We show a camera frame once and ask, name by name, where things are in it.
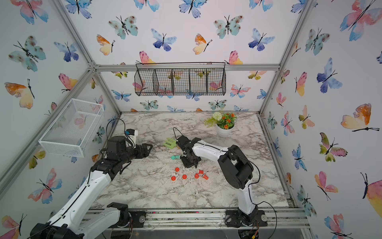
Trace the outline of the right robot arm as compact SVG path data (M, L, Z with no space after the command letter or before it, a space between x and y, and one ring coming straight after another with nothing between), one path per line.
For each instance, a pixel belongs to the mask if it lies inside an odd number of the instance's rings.
M268 225L265 212L259 210L250 189L254 165L238 146L220 147L197 137L190 140L184 135L176 139L176 144L183 152L181 160L186 168L197 167L202 158L217 162L226 181L236 189L238 209L225 212L224 223L227 227Z

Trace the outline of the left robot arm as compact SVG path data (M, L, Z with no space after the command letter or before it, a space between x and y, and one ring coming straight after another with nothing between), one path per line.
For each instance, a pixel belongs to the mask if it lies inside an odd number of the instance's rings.
M110 227L133 228L128 205L110 203L93 219L82 220L104 188L128 167L134 159L149 156L153 146L143 143L127 146L127 137L113 136L104 149L105 158L90 169L87 179L65 206L45 223L30 232L31 239L95 239Z

